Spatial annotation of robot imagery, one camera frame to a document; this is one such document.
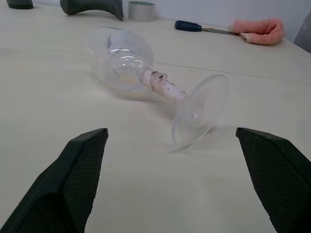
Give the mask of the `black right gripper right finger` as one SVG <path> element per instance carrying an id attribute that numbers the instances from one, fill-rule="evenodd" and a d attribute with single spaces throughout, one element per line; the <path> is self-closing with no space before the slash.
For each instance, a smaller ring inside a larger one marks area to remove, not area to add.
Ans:
<path id="1" fill-rule="evenodd" d="M 278 233 L 311 231 L 311 162 L 287 139 L 237 128 L 254 190 Z"/>

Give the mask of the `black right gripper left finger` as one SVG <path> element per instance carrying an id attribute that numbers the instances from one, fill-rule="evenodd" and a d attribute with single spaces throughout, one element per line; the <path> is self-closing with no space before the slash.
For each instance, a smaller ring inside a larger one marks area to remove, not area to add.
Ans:
<path id="1" fill-rule="evenodd" d="M 108 129 L 70 140 L 34 181 L 2 233 L 83 233 L 100 179 Z"/>

